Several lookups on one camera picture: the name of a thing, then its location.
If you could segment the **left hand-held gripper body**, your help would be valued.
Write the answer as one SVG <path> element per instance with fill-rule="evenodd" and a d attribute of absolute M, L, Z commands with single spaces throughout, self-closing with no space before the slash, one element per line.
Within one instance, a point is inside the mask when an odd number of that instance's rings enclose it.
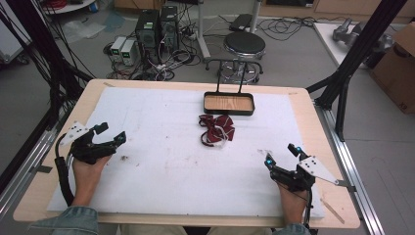
<path fill-rule="evenodd" d="M 90 131 L 79 121 L 75 121 L 68 129 L 68 132 L 60 140 L 61 146 L 70 144 L 69 155 L 81 162 L 93 165 L 99 159 L 110 156 L 116 152 L 117 147 L 113 146 L 113 140 L 104 143 L 94 143 L 93 137 L 97 135 Z"/>

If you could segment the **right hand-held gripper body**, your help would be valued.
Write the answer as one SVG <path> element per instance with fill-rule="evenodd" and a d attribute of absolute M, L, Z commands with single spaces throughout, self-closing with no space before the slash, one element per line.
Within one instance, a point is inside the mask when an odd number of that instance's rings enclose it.
<path fill-rule="evenodd" d="M 299 161 L 295 170 L 286 170 L 276 165 L 270 172 L 270 178 L 288 187 L 291 192 L 309 191 L 315 178 L 338 185 L 338 179 L 315 156 Z"/>

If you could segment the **person's right hand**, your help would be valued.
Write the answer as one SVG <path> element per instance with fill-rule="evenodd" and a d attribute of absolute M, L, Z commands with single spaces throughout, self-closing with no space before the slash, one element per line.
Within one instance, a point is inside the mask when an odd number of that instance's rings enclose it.
<path fill-rule="evenodd" d="M 307 205 L 307 192 L 291 192 L 284 184 L 279 183 L 281 205 L 286 224 L 302 223 L 302 215 Z"/>

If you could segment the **person's left hand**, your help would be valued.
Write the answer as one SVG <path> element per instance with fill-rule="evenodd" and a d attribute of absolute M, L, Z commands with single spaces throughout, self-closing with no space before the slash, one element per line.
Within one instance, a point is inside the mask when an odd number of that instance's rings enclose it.
<path fill-rule="evenodd" d="M 96 191 L 102 171 L 111 157 L 106 156 L 94 164 L 87 164 L 74 160 L 72 169 L 75 180 L 75 194 L 72 201 L 73 206 L 87 207 Z"/>

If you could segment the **thin wooden stick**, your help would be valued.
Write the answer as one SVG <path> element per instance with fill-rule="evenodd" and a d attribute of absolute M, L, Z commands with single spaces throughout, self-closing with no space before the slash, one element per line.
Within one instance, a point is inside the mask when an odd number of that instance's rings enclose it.
<path fill-rule="evenodd" d="M 337 213 L 337 211 L 324 199 L 320 199 L 320 202 L 327 208 L 327 210 L 341 223 L 345 224 L 345 220 Z"/>

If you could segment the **person's right denim sleeve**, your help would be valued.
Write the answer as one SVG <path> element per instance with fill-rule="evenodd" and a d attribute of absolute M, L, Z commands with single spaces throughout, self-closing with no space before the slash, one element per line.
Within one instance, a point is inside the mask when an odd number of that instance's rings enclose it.
<path fill-rule="evenodd" d="M 311 235 L 309 230 L 300 223 L 291 223 L 280 230 L 276 230 L 272 235 Z"/>

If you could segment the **person's denim sleeve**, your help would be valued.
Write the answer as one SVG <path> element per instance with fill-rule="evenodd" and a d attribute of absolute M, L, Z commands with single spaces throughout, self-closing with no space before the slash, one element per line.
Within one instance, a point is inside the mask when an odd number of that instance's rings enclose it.
<path fill-rule="evenodd" d="M 272 235 L 311 235 L 309 230 L 300 223 L 291 223 L 280 230 L 276 230 Z"/>
<path fill-rule="evenodd" d="M 89 207 L 68 207 L 60 215 L 40 219 L 29 225 L 45 229 L 50 235 L 99 235 L 98 213 Z"/>

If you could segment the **grey tape strip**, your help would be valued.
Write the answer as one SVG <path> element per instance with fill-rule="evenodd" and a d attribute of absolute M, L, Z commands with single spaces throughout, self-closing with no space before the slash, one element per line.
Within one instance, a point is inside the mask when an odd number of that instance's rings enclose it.
<path fill-rule="evenodd" d="M 353 193 L 356 191 L 356 187 L 349 184 L 347 181 L 344 180 L 339 180 L 338 181 L 338 186 L 342 186 L 345 187 L 347 189 L 348 192 Z"/>

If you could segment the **maroon bow tie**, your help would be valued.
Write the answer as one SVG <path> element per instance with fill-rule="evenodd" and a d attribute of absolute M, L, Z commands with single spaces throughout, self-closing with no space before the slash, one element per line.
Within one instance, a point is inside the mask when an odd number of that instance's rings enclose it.
<path fill-rule="evenodd" d="M 235 133 L 233 119 L 227 115 L 214 117 L 200 115 L 199 125 L 207 130 L 201 135 L 201 142 L 207 147 L 222 148 L 226 142 L 232 141 Z"/>

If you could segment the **white foam mat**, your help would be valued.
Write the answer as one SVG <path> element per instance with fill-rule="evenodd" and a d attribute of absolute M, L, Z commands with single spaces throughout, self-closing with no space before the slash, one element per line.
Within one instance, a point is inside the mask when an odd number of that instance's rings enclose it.
<path fill-rule="evenodd" d="M 202 144 L 204 94 L 192 90 L 106 88 L 87 124 L 127 140 L 105 166 L 91 202 L 98 212 L 277 217 L 280 195 L 264 164 L 298 160 L 302 139 L 287 95 L 254 94 L 254 113 L 232 118 L 235 134 L 219 147 Z"/>

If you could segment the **black tray with wooden bottom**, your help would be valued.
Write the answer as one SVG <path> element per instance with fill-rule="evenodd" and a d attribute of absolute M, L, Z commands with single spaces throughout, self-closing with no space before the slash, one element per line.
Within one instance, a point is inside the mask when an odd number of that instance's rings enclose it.
<path fill-rule="evenodd" d="M 219 62 L 216 88 L 214 91 L 207 91 L 204 94 L 204 112 L 210 115 L 230 115 L 230 116 L 252 116 L 255 111 L 254 96 L 251 93 L 244 93 L 242 86 L 245 75 L 240 78 L 237 92 L 221 92 L 220 76 L 224 59 L 210 59 L 206 63 L 206 70 L 209 70 L 211 62 Z"/>

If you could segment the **person's left denim sleeve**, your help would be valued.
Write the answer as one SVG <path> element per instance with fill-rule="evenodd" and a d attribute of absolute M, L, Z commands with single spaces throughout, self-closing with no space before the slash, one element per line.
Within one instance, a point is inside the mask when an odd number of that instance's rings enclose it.
<path fill-rule="evenodd" d="M 50 235 L 99 235 L 98 213 L 89 207 L 68 207 L 60 215 L 40 219 L 29 225 L 45 229 Z"/>

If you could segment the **white power supply box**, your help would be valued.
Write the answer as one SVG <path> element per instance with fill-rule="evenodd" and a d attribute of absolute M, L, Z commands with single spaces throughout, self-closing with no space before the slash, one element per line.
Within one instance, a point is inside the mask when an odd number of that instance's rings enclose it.
<path fill-rule="evenodd" d="M 133 66 L 137 59 L 137 49 L 133 39 L 127 39 L 121 49 L 121 57 L 126 66 Z"/>
<path fill-rule="evenodd" d="M 126 41 L 125 36 L 119 36 L 110 48 L 112 60 L 116 63 L 122 62 L 121 49 L 125 41 Z"/>

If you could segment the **clear plastic sheet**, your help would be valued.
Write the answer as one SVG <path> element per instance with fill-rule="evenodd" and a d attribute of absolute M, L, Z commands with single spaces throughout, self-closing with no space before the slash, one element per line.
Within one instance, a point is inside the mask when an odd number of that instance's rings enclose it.
<path fill-rule="evenodd" d="M 85 24 L 81 21 L 72 21 L 64 24 L 63 32 L 67 43 L 73 43 L 84 38 L 93 38 L 104 28 L 105 26 L 99 23 Z"/>

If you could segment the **black computer tower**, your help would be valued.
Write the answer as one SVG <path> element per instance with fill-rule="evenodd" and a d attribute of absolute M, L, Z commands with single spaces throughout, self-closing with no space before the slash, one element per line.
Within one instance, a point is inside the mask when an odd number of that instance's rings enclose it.
<path fill-rule="evenodd" d="M 142 57 L 147 52 L 159 63 L 159 47 L 161 43 L 160 11 L 155 9 L 144 9 L 140 12 L 135 27 L 135 34 Z"/>
<path fill-rule="evenodd" d="M 178 46 L 178 9 L 176 6 L 161 8 L 161 35 L 166 52 L 173 52 Z"/>

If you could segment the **black round stool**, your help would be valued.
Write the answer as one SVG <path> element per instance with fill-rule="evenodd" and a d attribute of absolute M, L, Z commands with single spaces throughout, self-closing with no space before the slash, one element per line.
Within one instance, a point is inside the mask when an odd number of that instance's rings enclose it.
<path fill-rule="evenodd" d="M 263 74 L 262 65 L 258 62 L 265 54 L 265 41 L 258 35 L 235 31 L 225 36 L 224 49 L 234 56 L 233 59 L 209 59 L 206 70 L 213 62 L 218 62 L 216 76 L 223 83 L 258 83 Z"/>

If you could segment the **silver equipment case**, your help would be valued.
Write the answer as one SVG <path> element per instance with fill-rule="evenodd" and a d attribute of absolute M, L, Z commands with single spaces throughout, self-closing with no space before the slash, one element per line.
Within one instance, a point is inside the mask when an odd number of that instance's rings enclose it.
<path fill-rule="evenodd" d="M 5 6 L 4 9 L 6 12 L 6 18 L 10 18 L 12 21 L 13 29 L 23 40 L 23 42 L 28 45 L 31 42 L 31 39 L 23 28 L 22 24 L 19 22 L 16 15 L 8 6 Z M 0 20 L 0 64 L 10 64 L 22 50 L 23 46 L 19 40 Z"/>

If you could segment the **white round table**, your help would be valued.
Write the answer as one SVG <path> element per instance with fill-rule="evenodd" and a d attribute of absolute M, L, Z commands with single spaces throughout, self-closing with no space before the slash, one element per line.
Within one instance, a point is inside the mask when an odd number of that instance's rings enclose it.
<path fill-rule="evenodd" d="M 69 13 L 85 8 L 97 11 L 99 9 L 97 0 L 45 0 L 42 3 L 42 10 L 47 15 Z"/>

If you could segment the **cardboard box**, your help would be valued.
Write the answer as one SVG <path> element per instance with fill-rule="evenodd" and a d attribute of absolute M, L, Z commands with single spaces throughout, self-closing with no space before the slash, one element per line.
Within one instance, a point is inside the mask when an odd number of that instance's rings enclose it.
<path fill-rule="evenodd" d="M 394 44 L 370 72 L 405 114 L 415 114 L 415 22 L 396 32 Z"/>

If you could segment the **grey handheld vacuum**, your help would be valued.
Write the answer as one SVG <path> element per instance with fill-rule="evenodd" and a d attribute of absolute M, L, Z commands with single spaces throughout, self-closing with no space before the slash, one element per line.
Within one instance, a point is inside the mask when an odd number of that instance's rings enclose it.
<path fill-rule="evenodd" d="M 347 18 L 340 26 L 333 30 L 332 39 L 336 42 L 342 41 L 348 48 L 350 48 L 361 34 L 362 30 L 366 26 L 366 22 L 360 22 L 356 24 L 351 31 L 348 31 L 348 27 L 352 22 L 351 18 Z M 372 48 L 375 52 L 385 52 L 391 48 L 394 44 L 394 40 L 390 34 L 383 34 L 375 43 Z"/>

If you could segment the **grey metal table leg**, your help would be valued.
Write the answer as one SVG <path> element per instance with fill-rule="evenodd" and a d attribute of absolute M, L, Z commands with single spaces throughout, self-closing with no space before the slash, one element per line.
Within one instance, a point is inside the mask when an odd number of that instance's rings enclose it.
<path fill-rule="evenodd" d="M 250 33 L 255 33 L 257 19 L 258 19 L 261 4 L 262 4 L 262 0 L 254 0 L 254 6 L 253 6 L 253 11 L 252 11 L 252 19 L 251 19 L 250 30 L 249 30 Z"/>
<path fill-rule="evenodd" d="M 204 0 L 197 0 L 198 4 L 198 29 L 197 29 L 197 41 L 204 60 L 210 58 L 210 52 L 204 39 Z"/>

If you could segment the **black flat device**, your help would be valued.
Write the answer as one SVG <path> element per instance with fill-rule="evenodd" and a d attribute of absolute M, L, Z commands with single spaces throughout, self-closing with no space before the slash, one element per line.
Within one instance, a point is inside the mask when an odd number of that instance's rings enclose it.
<path fill-rule="evenodd" d="M 252 18 L 251 14 L 241 14 L 229 25 L 229 29 L 231 31 L 249 31 Z"/>

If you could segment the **aluminium rail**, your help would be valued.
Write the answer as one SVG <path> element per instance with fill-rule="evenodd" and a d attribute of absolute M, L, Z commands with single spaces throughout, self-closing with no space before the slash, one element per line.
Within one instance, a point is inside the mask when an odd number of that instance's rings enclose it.
<path fill-rule="evenodd" d="M 26 154 L 23 155 L 23 162 L 20 164 L 3 193 L 0 195 L 0 220 L 7 215 L 10 207 L 23 192 L 23 189 L 29 184 L 31 178 L 41 166 L 41 162 L 46 154 L 53 146 L 57 135 L 58 130 L 56 128 L 45 130 L 38 138 L 35 138 L 33 144 L 29 146 Z"/>
<path fill-rule="evenodd" d="M 314 108 L 328 138 L 344 181 L 356 187 L 355 192 L 348 193 L 351 195 L 351 200 L 356 208 L 359 220 L 363 223 L 368 235 L 386 235 L 347 144 L 341 140 L 335 131 L 335 115 L 332 111 L 324 110 L 316 104 L 314 104 Z"/>

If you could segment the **black metal frame post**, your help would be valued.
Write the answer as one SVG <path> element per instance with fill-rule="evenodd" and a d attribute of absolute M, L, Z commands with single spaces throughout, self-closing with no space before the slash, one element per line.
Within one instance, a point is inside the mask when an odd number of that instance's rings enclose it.
<path fill-rule="evenodd" d="M 369 55 L 375 43 L 386 31 L 397 14 L 408 0 L 381 0 L 372 14 L 367 25 L 357 37 L 344 60 L 327 78 L 322 79 L 306 88 L 308 93 L 324 88 L 323 93 L 315 99 L 315 103 L 323 110 L 331 110 L 333 102 L 338 100 L 335 120 L 335 133 L 344 142 L 344 124 L 346 116 L 346 100 L 348 86 L 354 73 L 366 56 Z"/>

